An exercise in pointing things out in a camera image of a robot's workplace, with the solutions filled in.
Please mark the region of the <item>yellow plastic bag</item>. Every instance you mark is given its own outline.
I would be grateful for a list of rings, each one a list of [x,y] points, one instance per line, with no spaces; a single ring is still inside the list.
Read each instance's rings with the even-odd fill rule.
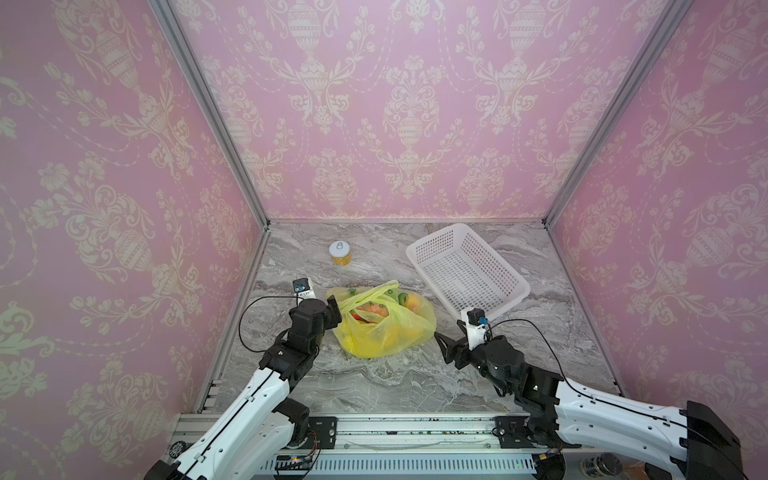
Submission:
[[[432,303],[393,280],[376,287],[336,287],[342,320],[333,333],[347,353],[365,359],[398,354],[434,336],[437,316]]]

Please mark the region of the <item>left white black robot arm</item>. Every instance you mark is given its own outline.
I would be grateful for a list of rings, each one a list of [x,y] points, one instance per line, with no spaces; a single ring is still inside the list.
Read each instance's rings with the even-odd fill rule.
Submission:
[[[147,479],[250,479],[279,450],[305,443],[309,409],[289,397],[342,315],[335,297],[302,299],[291,326],[263,354],[251,380],[201,438]]]

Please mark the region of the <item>white plastic basket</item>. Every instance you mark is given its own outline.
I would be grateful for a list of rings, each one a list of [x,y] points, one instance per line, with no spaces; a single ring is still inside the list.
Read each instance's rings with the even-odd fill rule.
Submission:
[[[494,321],[530,294],[529,283],[472,228],[456,223],[406,248],[406,256],[446,310],[479,308]]]

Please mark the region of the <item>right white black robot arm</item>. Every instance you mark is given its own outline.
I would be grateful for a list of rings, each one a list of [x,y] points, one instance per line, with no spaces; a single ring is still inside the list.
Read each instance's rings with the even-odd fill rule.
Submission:
[[[470,367],[528,414],[531,442],[589,446],[649,464],[673,479],[742,479],[741,442],[709,406],[683,408],[601,392],[526,362],[503,336],[477,345],[435,339],[446,363]]]

